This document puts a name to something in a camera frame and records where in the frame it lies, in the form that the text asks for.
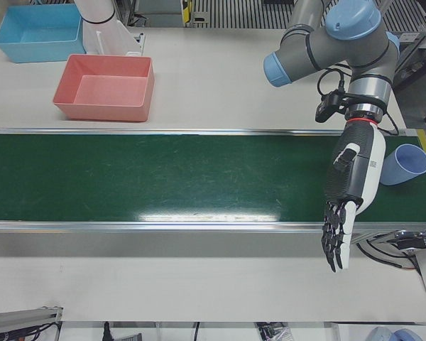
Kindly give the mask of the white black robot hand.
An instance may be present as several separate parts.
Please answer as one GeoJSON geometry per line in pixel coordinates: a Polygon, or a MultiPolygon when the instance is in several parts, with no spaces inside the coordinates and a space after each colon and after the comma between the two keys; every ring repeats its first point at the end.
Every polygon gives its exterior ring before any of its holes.
{"type": "Polygon", "coordinates": [[[333,272],[349,268],[354,222],[376,196],[385,152],[386,142],[376,122],[358,118],[346,122],[324,187],[321,245],[333,272]]]}

